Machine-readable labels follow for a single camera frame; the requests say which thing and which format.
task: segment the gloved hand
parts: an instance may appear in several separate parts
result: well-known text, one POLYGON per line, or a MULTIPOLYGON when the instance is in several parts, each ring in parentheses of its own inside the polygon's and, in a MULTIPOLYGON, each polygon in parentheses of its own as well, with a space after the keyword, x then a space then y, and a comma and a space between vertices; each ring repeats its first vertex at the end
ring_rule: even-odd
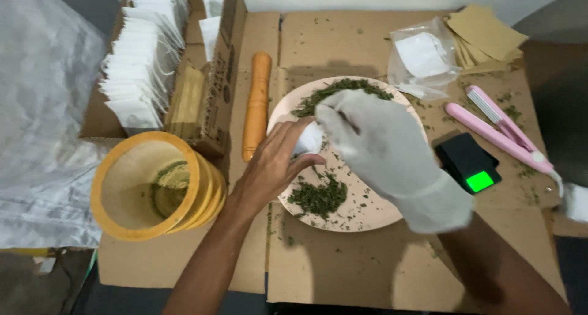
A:
POLYGON ((398 207, 412 231, 442 233, 469 223, 473 197, 439 168, 404 105, 344 90, 321 101, 315 117, 343 161, 398 207))

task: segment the pink plate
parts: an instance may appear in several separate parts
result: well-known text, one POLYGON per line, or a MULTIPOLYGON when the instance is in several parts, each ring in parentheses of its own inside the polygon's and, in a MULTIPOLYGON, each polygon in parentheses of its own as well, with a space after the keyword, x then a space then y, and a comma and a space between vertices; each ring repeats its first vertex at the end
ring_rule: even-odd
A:
MULTIPOLYGON (((269 118, 268 133, 277 122, 296 121, 298 119, 291 115, 290 111, 300 104, 302 98, 308 97, 314 90, 326 88, 334 81, 338 81, 342 78, 367 79, 371 84, 379 86, 388 93, 392 93, 394 95, 393 101, 406 106, 406 110, 413 115, 415 120, 419 123, 423 132, 423 137, 425 140, 427 139, 423 124, 419 116, 416 114, 415 108, 411 106, 408 99, 406 99, 400 91, 377 79, 356 76, 323 78, 294 89, 292 92, 288 93, 273 110, 272 116, 269 118)), ((319 154, 327 160, 327 164, 315 166, 317 172, 319 174, 324 174, 325 172, 332 173, 335 175, 336 180, 347 184, 347 200, 341 204, 337 212, 329 215, 327 221, 320 216, 313 214, 307 214, 300 217, 300 221, 324 230, 357 232, 385 227, 402 218, 402 215, 398 212, 398 209, 395 206, 388 202, 388 200, 380 198, 375 192, 371 191, 364 182, 349 170, 349 167, 339 159, 338 154, 335 153, 330 145, 323 146, 319 154)), ((314 185, 323 184, 323 181, 319 179, 319 176, 317 176, 311 168, 306 168, 300 172, 299 176, 302 176, 305 182, 314 185)), ((295 178, 294 181, 288 185, 288 188, 278 196, 280 202, 292 215, 302 213, 300 206, 288 202, 288 197, 292 193, 292 190, 298 188, 298 181, 298 177, 295 178)))

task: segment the green display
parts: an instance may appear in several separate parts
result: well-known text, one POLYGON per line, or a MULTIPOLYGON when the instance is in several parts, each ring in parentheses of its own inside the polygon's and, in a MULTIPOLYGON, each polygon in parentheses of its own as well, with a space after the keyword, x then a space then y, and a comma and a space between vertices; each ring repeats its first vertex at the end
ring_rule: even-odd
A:
POLYGON ((486 171, 482 171, 481 173, 477 173, 474 176, 466 179, 467 185, 472 188, 472 191, 477 192, 483 190, 490 185, 494 184, 494 181, 486 171))

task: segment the black digital scale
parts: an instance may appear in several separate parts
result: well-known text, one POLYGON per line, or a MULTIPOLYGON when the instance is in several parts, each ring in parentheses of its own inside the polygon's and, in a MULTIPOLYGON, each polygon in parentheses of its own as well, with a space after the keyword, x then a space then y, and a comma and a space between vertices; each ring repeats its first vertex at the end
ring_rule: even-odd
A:
POLYGON ((496 167, 500 163, 476 143, 467 132, 435 146, 443 169, 470 194, 502 181, 496 167))

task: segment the pink hair straightener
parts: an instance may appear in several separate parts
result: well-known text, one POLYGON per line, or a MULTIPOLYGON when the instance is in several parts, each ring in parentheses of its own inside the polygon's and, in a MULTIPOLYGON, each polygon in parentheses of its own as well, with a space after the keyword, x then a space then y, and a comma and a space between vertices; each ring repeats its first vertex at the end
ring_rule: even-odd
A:
POLYGON ((501 132, 494 129, 478 117, 465 110, 458 104, 450 103, 445 111, 459 122, 475 131, 489 142, 496 145, 514 158, 526 163, 529 167, 549 175, 557 183, 559 196, 563 196, 562 177, 553 169, 553 165, 541 153, 533 142, 521 131, 517 125, 477 86, 466 88, 467 96, 481 111, 488 116, 501 132))

